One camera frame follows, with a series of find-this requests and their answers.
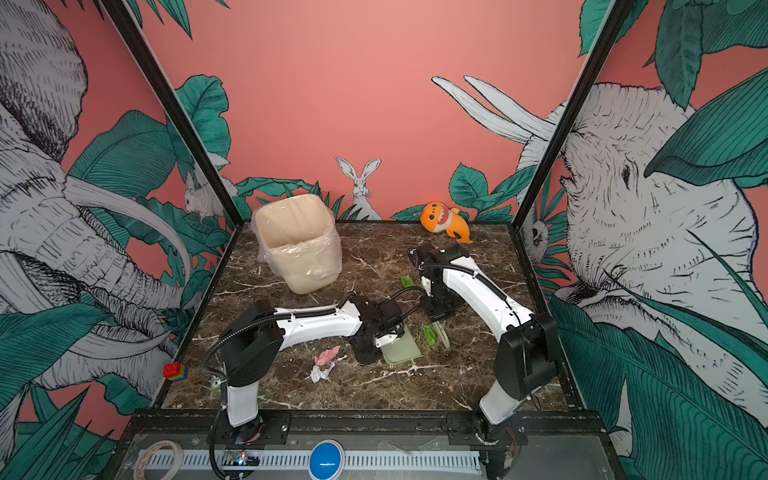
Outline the beige bin with plastic liner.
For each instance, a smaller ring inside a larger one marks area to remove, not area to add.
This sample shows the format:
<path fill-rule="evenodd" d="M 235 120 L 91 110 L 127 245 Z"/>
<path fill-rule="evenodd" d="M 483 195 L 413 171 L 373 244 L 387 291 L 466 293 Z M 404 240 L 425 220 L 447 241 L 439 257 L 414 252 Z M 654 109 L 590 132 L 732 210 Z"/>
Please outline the beige bin with plastic liner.
<path fill-rule="evenodd" d="M 262 206 L 251 221 L 258 258 L 299 295 L 337 280 L 341 239 L 333 212 L 316 195 L 303 194 Z"/>

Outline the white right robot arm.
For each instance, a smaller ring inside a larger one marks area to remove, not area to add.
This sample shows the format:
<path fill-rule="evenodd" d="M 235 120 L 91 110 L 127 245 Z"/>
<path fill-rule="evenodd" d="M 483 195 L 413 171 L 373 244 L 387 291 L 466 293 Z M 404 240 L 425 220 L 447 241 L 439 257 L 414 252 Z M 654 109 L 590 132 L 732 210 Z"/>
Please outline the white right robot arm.
<path fill-rule="evenodd" d="M 479 409 L 489 425 L 509 419 L 524 401 L 559 375 L 562 345 L 555 320 L 514 300 L 487 276 L 462 246 L 423 244 L 409 251 L 427 296 L 428 318 L 442 321 L 468 306 L 497 341 L 495 380 Z"/>

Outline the green plastic dustpan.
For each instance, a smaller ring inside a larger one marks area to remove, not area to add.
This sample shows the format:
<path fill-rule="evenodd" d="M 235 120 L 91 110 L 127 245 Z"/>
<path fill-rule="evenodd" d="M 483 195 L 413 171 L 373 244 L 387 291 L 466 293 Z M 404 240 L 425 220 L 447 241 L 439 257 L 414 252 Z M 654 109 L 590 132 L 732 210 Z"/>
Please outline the green plastic dustpan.
<path fill-rule="evenodd" d="M 396 337 L 395 334 L 385 335 L 380 341 L 379 348 L 385 362 L 389 365 L 410 362 L 422 356 L 407 326 L 403 327 L 403 335 L 400 337 Z"/>

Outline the green hand brush white bristles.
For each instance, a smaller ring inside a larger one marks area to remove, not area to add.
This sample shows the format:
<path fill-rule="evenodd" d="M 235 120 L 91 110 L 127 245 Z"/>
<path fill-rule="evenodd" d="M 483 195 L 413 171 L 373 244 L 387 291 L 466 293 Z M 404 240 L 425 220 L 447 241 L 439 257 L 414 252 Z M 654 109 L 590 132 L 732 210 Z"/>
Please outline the green hand brush white bristles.
<path fill-rule="evenodd" d="M 432 329 L 435 332 L 436 337 L 440 340 L 441 344 L 444 346 L 444 348 L 446 350 L 450 350 L 451 344 L 450 344 L 449 337 L 447 335 L 444 322 L 443 321 L 433 322 Z"/>

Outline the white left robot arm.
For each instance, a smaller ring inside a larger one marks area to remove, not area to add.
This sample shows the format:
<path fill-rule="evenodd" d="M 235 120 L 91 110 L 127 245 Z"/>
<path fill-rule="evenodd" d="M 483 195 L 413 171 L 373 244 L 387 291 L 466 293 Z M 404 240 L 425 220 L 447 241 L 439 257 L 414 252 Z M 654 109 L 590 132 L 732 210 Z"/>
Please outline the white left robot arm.
<path fill-rule="evenodd" d="M 405 318 L 395 299 L 374 301 L 354 292 L 335 304 L 301 309 L 258 301 L 228 325 L 200 367 L 223 382 L 224 411 L 237 429 L 259 419 L 259 381 L 281 351 L 340 337 L 358 363 L 367 365 L 382 357 L 382 346 L 402 337 Z"/>

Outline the small green paper scrap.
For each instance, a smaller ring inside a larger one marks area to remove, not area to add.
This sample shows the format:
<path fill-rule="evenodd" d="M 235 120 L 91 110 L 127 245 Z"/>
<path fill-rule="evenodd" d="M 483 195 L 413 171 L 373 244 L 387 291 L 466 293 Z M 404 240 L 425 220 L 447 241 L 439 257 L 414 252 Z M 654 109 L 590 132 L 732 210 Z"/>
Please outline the small green paper scrap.
<path fill-rule="evenodd" d="M 434 346 L 437 342 L 437 338 L 435 335 L 435 332 L 433 331 L 432 327 L 429 325 L 425 325 L 422 327 L 422 331 L 425 337 L 425 340 L 429 346 Z"/>
<path fill-rule="evenodd" d="M 413 287 L 415 285 L 414 281 L 409 275 L 402 276 L 400 281 L 404 288 Z"/>

